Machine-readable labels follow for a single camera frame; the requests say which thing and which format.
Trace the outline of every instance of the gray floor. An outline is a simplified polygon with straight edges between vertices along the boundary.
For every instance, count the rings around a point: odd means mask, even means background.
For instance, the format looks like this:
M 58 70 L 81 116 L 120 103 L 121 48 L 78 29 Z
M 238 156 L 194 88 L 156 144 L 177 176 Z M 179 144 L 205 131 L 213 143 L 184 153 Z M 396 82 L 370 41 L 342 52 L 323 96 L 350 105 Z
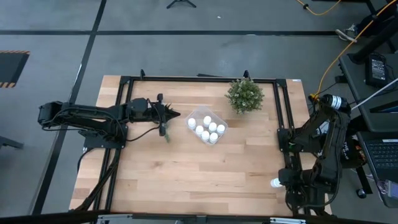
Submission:
M 294 0 L 192 1 L 198 8 L 177 3 L 166 10 L 171 0 L 108 0 L 99 29 L 333 30 L 359 21 L 368 13 L 364 4 L 353 3 L 343 3 L 325 17 L 314 17 Z M 2 1 L 0 29 L 90 30 L 99 4 L 99 0 Z M 320 12 L 332 3 L 310 5 Z M 15 19 L 15 14 L 25 17 Z M 1 217 L 29 213 L 55 136 L 40 130 L 37 107 L 48 101 L 68 99 L 87 40 L 88 36 L 0 35 L 0 49 L 31 51 L 17 86 L 0 88 L 0 135 L 25 143 L 20 151 L 8 147 L 0 151 Z M 350 51 L 358 50 L 360 45 Z M 226 77 L 241 77 L 244 70 L 249 70 L 252 77 L 299 78 L 309 94 L 316 90 L 323 72 L 345 46 L 337 37 L 314 36 L 97 36 L 77 103 L 95 104 L 103 75 L 137 75 L 142 68 L 147 75 L 206 73 Z M 333 77 L 339 74 L 338 67 L 333 67 L 323 86 L 331 85 Z M 336 85 L 330 93 L 352 100 L 346 85 Z M 83 138 L 77 133 L 67 134 L 44 213 L 67 211 L 82 144 Z M 396 210 L 384 207 L 377 194 L 364 200 L 357 198 L 354 189 L 358 187 L 355 173 L 346 170 L 339 194 L 331 205 L 335 215 L 395 222 Z

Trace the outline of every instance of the yellow cable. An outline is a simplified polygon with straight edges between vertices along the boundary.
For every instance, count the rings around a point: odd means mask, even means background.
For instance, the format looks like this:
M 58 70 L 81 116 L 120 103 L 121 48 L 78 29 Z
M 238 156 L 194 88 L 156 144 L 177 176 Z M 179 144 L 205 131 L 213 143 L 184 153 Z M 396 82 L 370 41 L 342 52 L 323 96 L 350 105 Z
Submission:
M 392 2 L 390 2 L 388 5 L 384 6 L 384 8 L 382 8 L 380 10 L 380 12 L 376 15 L 379 16 L 384 10 L 386 10 L 391 4 L 395 3 L 398 0 L 393 0 Z M 321 92 L 321 87 L 322 87 L 322 83 L 323 83 L 323 79 L 325 78 L 326 74 L 329 72 L 330 68 L 337 62 L 337 60 L 344 54 L 344 52 L 353 44 L 356 42 L 356 40 L 363 34 L 363 32 L 373 23 L 373 21 L 371 21 L 356 37 L 353 41 L 351 41 L 351 43 L 349 43 L 347 45 L 347 47 L 337 56 L 337 58 L 329 65 L 328 69 L 326 69 L 326 71 L 324 72 L 321 82 L 319 83 L 319 87 L 318 87 L 318 91 L 317 93 L 314 95 L 314 97 L 316 97 L 319 92 Z
M 300 0 L 296 0 L 297 2 L 299 2 L 302 6 L 305 6 L 305 4 L 302 2 L 302 1 L 300 1 Z M 308 10 L 309 12 L 311 12 L 314 16 L 323 16 L 323 15 L 325 15 L 326 13 L 328 13 L 330 10 L 332 10 L 335 6 L 337 6 L 337 4 L 339 4 L 341 2 L 341 0 L 338 0 L 338 2 L 336 2 L 336 4 L 334 4 L 330 9 L 328 9 L 328 10 L 326 10 L 325 12 L 323 12 L 323 13 L 315 13 L 315 12 L 313 12 L 308 6 L 306 7 L 306 10 Z

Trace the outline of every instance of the green plant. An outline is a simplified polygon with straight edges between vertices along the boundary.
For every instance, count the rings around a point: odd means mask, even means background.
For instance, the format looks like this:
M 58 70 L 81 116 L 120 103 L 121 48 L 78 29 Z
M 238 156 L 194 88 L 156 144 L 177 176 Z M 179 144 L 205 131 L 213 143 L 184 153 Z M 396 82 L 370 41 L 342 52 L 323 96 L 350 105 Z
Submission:
M 237 114 L 246 111 L 261 110 L 264 94 L 262 89 L 248 78 L 238 79 L 230 83 L 231 88 L 225 95 Z

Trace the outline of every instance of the wooden table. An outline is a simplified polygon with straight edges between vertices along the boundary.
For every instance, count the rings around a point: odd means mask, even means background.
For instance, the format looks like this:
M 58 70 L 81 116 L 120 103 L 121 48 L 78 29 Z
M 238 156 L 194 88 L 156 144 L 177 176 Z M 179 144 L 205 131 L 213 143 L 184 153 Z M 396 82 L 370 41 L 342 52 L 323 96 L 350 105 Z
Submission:
M 104 76 L 97 106 L 114 105 L 120 76 Z M 270 181 L 284 167 L 279 151 L 274 92 L 271 84 L 259 84 L 265 97 L 261 111 L 236 115 L 224 94 L 228 83 L 135 81 L 132 98 L 164 102 L 181 116 L 170 120 L 170 142 L 158 131 L 129 142 L 122 150 L 112 212 L 207 215 L 290 216 L 285 205 L 285 188 L 274 189 Z M 296 127 L 309 118 L 300 80 L 287 80 Z M 282 90 L 280 101 L 283 102 Z M 226 134 L 213 146 L 200 141 L 184 119 L 204 105 L 228 123 Z M 287 121 L 282 103 L 284 120 Z M 132 139 L 154 123 L 129 123 Z M 100 176 L 104 149 L 94 149 L 82 160 L 70 208 L 79 206 Z M 301 153 L 303 169 L 310 169 L 315 158 Z M 104 208 L 108 186 L 103 190 Z

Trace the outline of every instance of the small white object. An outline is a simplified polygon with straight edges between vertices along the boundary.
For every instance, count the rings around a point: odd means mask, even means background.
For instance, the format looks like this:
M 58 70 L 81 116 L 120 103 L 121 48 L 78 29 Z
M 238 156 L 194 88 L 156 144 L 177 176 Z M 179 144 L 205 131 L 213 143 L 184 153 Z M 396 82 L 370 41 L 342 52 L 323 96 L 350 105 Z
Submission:
M 205 128 L 208 128 L 211 123 L 211 117 L 210 116 L 205 116 L 203 119 L 203 125 Z
M 214 122 L 211 122 L 210 125 L 209 125 L 209 132 L 213 133 L 213 132 L 216 131 L 216 129 L 217 129 L 217 124 L 214 123 Z
M 196 134 L 197 135 L 201 135 L 202 134 L 202 132 L 203 132 L 203 127 L 202 126 L 197 126 L 197 128 L 196 128 L 196 130 L 195 130 L 195 132 L 196 132 Z
M 208 132 L 208 131 L 204 131 L 204 132 L 202 132 L 202 134 L 201 134 L 201 138 L 202 138 L 202 140 L 204 140 L 204 141 L 208 141 L 208 140 L 209 140 L 209 137 L 210 137 L 210 134 L 209 134 L 209 132 Z
M 220 125 L 217 127 L 217 132 L 218 132 L 218 134 L 223 134 L 224 131 L 225 131 L 225 126 L 222 125 L 222 124 L 220 124 Z
M 282 187 L 283 185 L 280 184 L 279 178 L 275 178 L 271 180 L 271 187 L 277 188 L 277 187 Z
M 210 143 L 215 143 L 215 142 L 217 142 L 217 139 L 218 139 L 218 134 L 217 134 L 217 133 L 212 133 L 212 134 L 210 135 Z
M 188 126 L 189 126 L 190 129 L 194 129 L 196 125 L 197 125 L 197 122 L 195 121 L 194 118 L 190 118 L 188 120 Z

